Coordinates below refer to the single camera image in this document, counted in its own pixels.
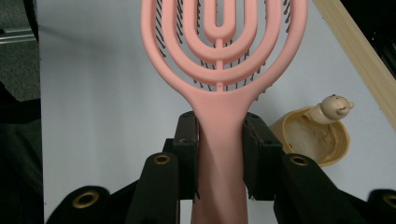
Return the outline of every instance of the white surface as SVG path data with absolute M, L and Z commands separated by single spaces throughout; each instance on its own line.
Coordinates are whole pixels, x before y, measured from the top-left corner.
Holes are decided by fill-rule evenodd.
M 45 215 L 86 185 L 117 191 L 191 110 L 151 66 L 140 37 L 140 1 L 39 0 Z M 340 189 L 366 199 L 396 187 L 396 134 L 314 4 L 304 42 L 284 76 L 250 111 L 271 124 L 285 113 L 344 95 L 351 144 L 325 168 Z M 276 223 L 272 203 L 249 202 L 249 223 Z M 182 203 L 189 222 L 191 202 Z

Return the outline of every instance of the pink hairbrush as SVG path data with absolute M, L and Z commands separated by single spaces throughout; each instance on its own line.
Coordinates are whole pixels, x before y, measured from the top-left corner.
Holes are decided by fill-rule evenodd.
M 243 120 L 259 94 L 289 66 L 306 24 L 307 1 L 283 1 L 286 20 L 290 22 L 289 34 L 275 61 L 261 72 L 278 39 L 281 0 L 265 1 L 265 34 L 254 52 L 249 48 L 259 26 L 258 1 L 245 0 L 243 31 L 233 40 L 236 0 L 223 1 L 221 26 L 216 0 L 205 0 L 202 6 L 197 0 L 142 0 L 141 29 L 148 56 L 169 86 L 190 103 L 200 124 L 200 198 L 193 204 L 191 223 L 248 223 Z M 202 40 L 200 29 L 211 46 Z M 171 68 L 174 63 L 182 72 Z M 201 88 L 189 84 L 177 72 L 191 77 Z M 253 80 L 252 74 L 256 73 L 260 75 Z

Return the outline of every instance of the figurine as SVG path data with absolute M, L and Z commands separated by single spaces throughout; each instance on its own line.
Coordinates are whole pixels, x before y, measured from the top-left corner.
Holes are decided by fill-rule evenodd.
M 339 119 L 343 119 L 353 106 L 354 104 L 349 102 L 345 97 L 333 94 L 325 98 L 322 103 L 310 109 L 305 115 L 317 123 L 331 124 Z
M 347 154 L 349 135 L 340 119 L 353 106 L 334 94 L 316 106 L 289 112 L 270 128 L 286 153 L 305 155 L 319 166 L 334 164 Z

